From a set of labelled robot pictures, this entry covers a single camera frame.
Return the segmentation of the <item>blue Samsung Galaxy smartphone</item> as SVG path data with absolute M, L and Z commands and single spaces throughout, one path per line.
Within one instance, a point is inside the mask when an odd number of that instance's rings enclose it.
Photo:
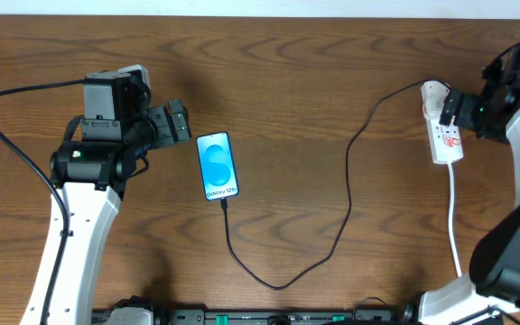
M 228 133 L 199 136 L 196 144 L 206 200 L 237 196 L 237 171 Z

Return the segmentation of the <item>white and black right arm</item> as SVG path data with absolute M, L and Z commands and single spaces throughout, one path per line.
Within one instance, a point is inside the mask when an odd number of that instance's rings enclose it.
M 422 84 L 422 113 L 436 164 L 451 167 L 462 156 L 459 131 L 470 130 L 510 146 L 515 177 L 513 210 L 476 245 L 467 273 L 425 292 L 407 309 L 416 324 L 496 324 L 520 311 L 520 42 L 481 72 L 477 95 L 437 80 Z

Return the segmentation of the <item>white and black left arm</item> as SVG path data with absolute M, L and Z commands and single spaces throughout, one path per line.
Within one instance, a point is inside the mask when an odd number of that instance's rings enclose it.
M 147 154 L 190 140 L 179 99 L 133 116 L 68 124 L 51 156 L 51 220 L 23 324 L 89 324 L 107 235 Z

